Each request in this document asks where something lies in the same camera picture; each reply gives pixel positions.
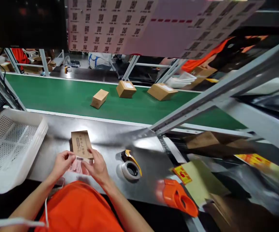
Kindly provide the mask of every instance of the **stainless steel table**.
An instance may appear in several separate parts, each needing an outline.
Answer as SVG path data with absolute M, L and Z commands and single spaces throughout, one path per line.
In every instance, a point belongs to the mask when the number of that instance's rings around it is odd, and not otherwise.
M 56 154 L 70 149 L 71 132 L 87 130 L 92 147 L 103 155 L 109 175 L 127 199 L 163 205 L 156 198 L 156 185 L 158 180 L 171 175 L 169 169 L 173 165 L 152 131 L 139 126 L 42 115 L 48 120 L 48 131 L 28 179 L 45 180 L 53 168 Z M 127 181 L 119 172 L 119 165 L 123 163 L 120 152 L 125 149 L 133 152 L 142 169 L 143 176 L 134 183 Z M 82 180 L 104 193 L 91 176 L 66 172 L 64 177 L 66 183 Z

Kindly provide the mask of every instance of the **hand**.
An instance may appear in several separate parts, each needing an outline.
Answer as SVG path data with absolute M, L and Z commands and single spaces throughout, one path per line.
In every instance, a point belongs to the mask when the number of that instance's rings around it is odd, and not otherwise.
M 86 161 L 81 162 L 82 172 L 83 174 L 87 174 L 88 172 L 95 179 L 95 181 L 101 186 L 109 185 L 111 183 L 111 178 L 108 175 L 108 171 L 106 168 L 106 163 L 103 159 L 103 156 L 94 149 L 88 149 L 90 153 L 92 153 L 94 164 L 88 164 Z
M 66 150 L 57 154 L 55 165 L 48 178 L 55 183 L 69 169 L 75 159 L 76 155 L 71 151 Z

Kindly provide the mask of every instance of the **plastic container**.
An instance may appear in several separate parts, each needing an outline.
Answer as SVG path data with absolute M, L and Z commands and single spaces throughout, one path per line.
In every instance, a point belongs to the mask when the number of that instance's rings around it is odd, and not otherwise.
M 13 109 L 0 113 L 0 193 L 25 180 L 47 129 L 40 114 Z

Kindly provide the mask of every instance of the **person's right hand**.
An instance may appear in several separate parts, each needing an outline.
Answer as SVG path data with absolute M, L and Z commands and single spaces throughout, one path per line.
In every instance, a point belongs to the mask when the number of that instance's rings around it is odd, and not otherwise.
M 91 165 L 86 161 L 82 161 L 81 166 L 83 173 L 85 173 L 85 170 L 88 170 L 91 176 L 101 187 L 110 184 L 111 178 L 108 175 L 106 163 L 103 159 L 103 156 L 94 149 L 89 149 L 89 152 L 92 153 L 94 164 Z

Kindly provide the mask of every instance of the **orange fabric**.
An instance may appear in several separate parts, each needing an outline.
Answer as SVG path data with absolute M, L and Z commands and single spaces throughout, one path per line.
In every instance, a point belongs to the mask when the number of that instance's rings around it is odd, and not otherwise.
M 12 48 L 12 52 L 18 63 L 25 63 L 25 64 L 30 63 L 28 57 L 26 56 L 26 54 L 21 48 Z
M 188 60 L 181 69 L 185 72 L 191 72 L 193 69 L 195 69 L 197 66 L 200 66 L 202 63 L 204 63 L 206 60 L 208 60 L 213 55 L 221 52 L 225 46 L 225 44 L 230 40 L 231 38 L 226 39 L 221 44 L 219 44 L 217 47 L 215 47 L 213 50 L 211 50 L 210 53 L 208 53 L 203 59 L 200 60 Z
M 123 231 L 106 200 L 89 185 L 76 181 L 47 202 L 49 229 L 35 231 Z M 45 212 L 41 220 L 45 222 Z

